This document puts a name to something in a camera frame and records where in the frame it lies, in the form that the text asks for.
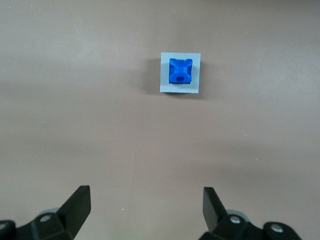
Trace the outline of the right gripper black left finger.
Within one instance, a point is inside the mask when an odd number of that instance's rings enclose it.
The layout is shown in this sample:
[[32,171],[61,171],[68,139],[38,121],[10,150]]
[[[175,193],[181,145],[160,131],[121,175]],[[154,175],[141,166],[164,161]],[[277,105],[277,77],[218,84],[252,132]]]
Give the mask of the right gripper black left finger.
[[17,228],[18,240],[73,240],[91,212],[88,185],[79,186],[55,212],[38,215]]

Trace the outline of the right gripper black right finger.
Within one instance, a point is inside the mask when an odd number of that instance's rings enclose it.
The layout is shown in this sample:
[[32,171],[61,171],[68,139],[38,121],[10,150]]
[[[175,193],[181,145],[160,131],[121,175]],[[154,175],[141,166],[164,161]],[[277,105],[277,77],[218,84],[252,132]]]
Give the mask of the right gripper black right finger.
[[203,188],[202,212],[208,231],[202,240],[261,240],[263,231],[237,213],[228,213],[212,187]]

